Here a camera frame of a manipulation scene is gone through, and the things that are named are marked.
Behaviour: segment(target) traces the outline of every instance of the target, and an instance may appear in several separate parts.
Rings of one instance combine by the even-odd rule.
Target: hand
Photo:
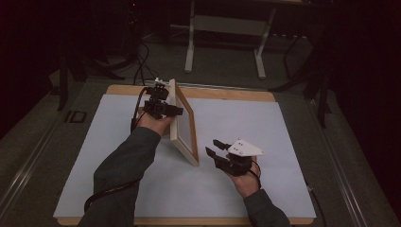
[[[162,119],[155,119],[149,113],[144,112],[144,108],[140,107],[138,110],[139,122],[137,122],[137,127],[144,127],[150,130],[156,131],[161,136],[165,134],[165,130],[173,122],[174,117],[167,116]]]
[[[256,157],[253,156],[252,159],[253,161],[256,162]],[[260,176],[260,169],[254,162],[252,163],[251,170],[254,173],[256,173],[257,176]],[[238,177],[235,177],[231,174],[227,175],[233,181],[236,190],[238,191],[239,195],[241,195],[242,198],[249,197],[251,194],[255,193],[260,189],[258,179],[256,179],[256,177],[250,172]]]

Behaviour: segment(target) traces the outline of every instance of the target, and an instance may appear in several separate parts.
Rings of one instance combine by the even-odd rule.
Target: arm
[[[95,193],[141,179],[153,163],[155,150],[171,117],[155,120],[145,114],[138,127],[94,174]],[[78,226],[133,226],[139,183],[92,203]]]
[[[259,168],[253,164],[251,170],[260,175]],[[248,217],[253,227],[288,227],[289,220],[284,212],[273,205],[264,189],[260,189],[257,179],[251,173],[243,176],[228,176],[244,200]]]
[[[264,189],[259,189],[244,198],[244,203],[252,226],[289,226],[286,214],[273,205]]]

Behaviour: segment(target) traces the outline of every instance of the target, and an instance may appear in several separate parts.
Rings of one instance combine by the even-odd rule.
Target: wooden table edge
[[[137,96],[144,86],[134,85],[110,85],[107,95]],[[270,92],[256,92],[245,90],[230,89],[210,89],[210,88],[186,88],[180,87],[185,97],[193,98],[213,98],[226,100],[247,100],[247,101],[270,101],[274,102],[274,95]]]
[[[81,218],[57,218],[62,226],[76,226]],[[314,218],[288,218],[291,225],[311,224]],[[135,218],[135,225],[251,225],[247,218]]]

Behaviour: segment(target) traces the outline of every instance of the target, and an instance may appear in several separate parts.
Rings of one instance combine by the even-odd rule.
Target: gray sleeve
[[[94,192],[141,179],[154,161],[160,139],[155,131],[136,128],[97,168]],[[133,226],[138,189],[139,183],[94,201],[78,226]]]
[[[244,202],[253,227],[290,226],[286,214],[271,202],[264,189],[245,198]]]

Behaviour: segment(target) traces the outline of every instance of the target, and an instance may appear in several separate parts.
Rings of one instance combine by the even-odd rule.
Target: wooden frame
[[[193,166],[199,166],[194,111],[186,100],[175,79],[169,81],[170,104],[182,107],[183,115],[176,116],[170,125],[170,140]]]

